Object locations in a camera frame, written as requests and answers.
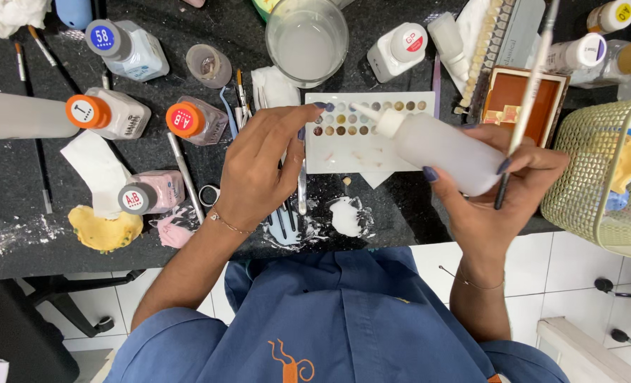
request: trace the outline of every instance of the blue plastic object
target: blue plastic object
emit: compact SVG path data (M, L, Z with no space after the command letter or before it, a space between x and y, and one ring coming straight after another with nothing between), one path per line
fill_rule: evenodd
M223 96L223 92L226 91L227 87L223 87L221 89L221 93L218 95L221 97L221 101L223 101L223 105L226 106L226 113L228 114L228 124L230 124L230 134L232 134L232 139L234 140L237 137L237 125L235 124L235 118L233 118L232 110L230 109L230 105L228 105L228 101Z
M55 10L69 28L84 30L93 21L90 0L55 0Z

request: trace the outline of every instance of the glass beaker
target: glass beaker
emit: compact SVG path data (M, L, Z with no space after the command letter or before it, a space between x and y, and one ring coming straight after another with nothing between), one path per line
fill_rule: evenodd
M343 64L349 48L344 15L330 0L280 0L266 25L277 68L300 88L313 88Z
M209 45L193 45L185 55L185 63L192 75L208 88L222 88L232 76L228 58Z

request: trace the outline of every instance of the white palette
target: white palette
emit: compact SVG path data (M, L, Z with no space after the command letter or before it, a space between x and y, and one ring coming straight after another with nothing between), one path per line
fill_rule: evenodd
M306 93L307 104L316 101L331 104L323 112L320 123L306 124L306 173L419 170L396 155L393 142L376 132L374 121L366 121L361 112L351 111L348 105L351 102L358 102L372 106L376 102L383 109L385 103L390 103L391 107L394 107L396 103L400 106L402 103L401 113L433 115L434 100L434 92ZM341 120L337 121L340 115L344 116L344 123L341 123ZM337 133L340 127L344 128L344 134Z

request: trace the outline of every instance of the hand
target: hand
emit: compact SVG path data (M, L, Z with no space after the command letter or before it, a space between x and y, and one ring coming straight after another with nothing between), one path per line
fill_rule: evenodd
M507 154L511 130L494 124L465 129L464 134L483 141ZM469 270L461 270L467 279L489 287L502 282L505 253L514 237L537 209L547 189L568 165L568 155L535 146L524 137L511 162L503 163L501 172L511 173L502 208L493 208L499 187L465 199L447 172L424 168L434 193L445 206L450 230L462 248Z
M304 159L297 133L323 112L314 104L261 109L226 152L218 215L241 231L253 231L296 189ZM282 170L277 163L287 150Z

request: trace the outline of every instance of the blue label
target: blue label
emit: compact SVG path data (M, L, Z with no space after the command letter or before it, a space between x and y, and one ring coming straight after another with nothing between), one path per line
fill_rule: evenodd
M98 25L90 32L90 42L100 50L107 50L115 45L115 35L109 28Z

